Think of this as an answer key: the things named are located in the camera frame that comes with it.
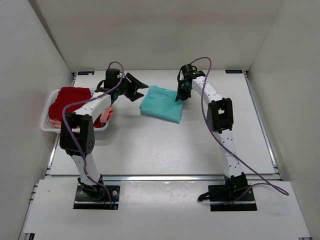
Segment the teal t shirt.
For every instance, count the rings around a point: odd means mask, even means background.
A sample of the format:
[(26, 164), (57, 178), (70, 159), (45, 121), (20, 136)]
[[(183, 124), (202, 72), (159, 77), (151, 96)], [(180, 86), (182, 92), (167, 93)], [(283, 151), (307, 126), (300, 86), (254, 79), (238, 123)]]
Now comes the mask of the teal t shirt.
[(177, 92), (152, 85), (143, 98), (139, 109), (142, 115), (180, 123), (183, 102), (176, 101)]

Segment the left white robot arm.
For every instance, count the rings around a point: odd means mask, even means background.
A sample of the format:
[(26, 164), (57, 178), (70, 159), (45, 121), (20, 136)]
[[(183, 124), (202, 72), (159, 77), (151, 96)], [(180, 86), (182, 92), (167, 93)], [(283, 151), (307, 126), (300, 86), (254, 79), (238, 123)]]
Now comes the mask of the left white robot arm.
[(90, 99), (79, 101), (81, 107), (73, 112), (67, 111), (74, 106), (73, 103), (62, 111), (60, 147), (74, 161), (83, 193), (94, 201), (111, 197), (92, 156), (95, 146), (94, 122), (119, 96), (125, 96), (134, 102), (143, 97), (139, 90), (147, 88), (148, 85), (131, 73), (109, 68), (105, 72), (105, 79), (98, 83)]

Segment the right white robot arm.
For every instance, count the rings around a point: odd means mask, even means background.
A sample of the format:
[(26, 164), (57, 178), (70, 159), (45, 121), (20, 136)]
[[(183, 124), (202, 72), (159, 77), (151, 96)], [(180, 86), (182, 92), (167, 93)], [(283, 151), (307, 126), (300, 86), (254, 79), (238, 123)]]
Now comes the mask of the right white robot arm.
[(201, 104), (207, 105), (204, 115), (205, 123), (219, 144), (224, 170), (224, 184), (211, 187), (201, 194), (198, 201), (222, 197), (224, 201), (233, 201), (242, 195), (249, 187), (247, 177), (240, 161), (235, 157), (236, 147), (233, 140), (233, 103), (230, 98), (221, 96), (214, 87), (206, 81), (206, 75), (192, 64), (186, 64), (179, 70), (177, 76), (176, 101), (191, 98), (192, 90), (201, 96)]

